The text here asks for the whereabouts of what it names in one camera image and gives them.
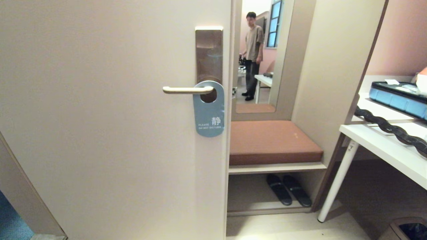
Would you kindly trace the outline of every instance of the black cable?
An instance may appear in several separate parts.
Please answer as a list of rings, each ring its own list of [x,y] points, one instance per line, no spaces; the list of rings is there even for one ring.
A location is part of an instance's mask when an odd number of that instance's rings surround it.
[[[419,137],[409,135],[403,128],[391,125],[382,117],[374,116],[370,111],[360,109],[357,106],[355,116],[363,117],[367,122],[378,124],[378,127],[386,133],[392,133],[403,144],[414,146],[418,153],[427,158],[427,142]]]

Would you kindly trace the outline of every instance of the chinese character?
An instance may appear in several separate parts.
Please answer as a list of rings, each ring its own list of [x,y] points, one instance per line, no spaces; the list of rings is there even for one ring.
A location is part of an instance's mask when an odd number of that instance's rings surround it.
[[[216,125],[219,125],[220,123],[221,123],[221,118],[219,117],[212,118],[212,125],[216,126]]]

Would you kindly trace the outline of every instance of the black slipper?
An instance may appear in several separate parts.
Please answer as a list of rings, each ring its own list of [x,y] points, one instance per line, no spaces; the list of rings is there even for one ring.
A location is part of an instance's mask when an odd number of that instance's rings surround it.
[[[302,189],[301,185],[295,178],[285,175],[283,176],[283,184],[285,184],[303,207],[311,207],[310,197],[305,193],[304,189]]]
[[[292,198],[278,176],[269,174],[267,176],[267,183],[283,205],[289,206],[292,204]]]

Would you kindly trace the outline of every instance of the beige t-shirt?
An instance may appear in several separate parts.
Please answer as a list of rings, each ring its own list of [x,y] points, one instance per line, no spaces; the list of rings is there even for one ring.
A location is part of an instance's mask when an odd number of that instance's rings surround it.
[[[246,34],[246,59],[256,61],[260,44],[264,43],[264,33],[262,27],[255,25],[253,29],[249,29]]]

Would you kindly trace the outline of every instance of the man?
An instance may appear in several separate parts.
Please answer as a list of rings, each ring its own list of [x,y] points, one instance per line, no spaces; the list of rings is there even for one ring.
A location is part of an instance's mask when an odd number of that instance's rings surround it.
[[[246,15],[250,28],[246,34],[246,50],[242,54],[242,57],[246,56],[246,92],[242,93],[242,96],[246,96],[246,101],[254,99],[258,82],[255,75],[259,73],[260,63],[263,60],[264,33],[262,27],[255,25],[256,19],[257,15],[254,12]]]

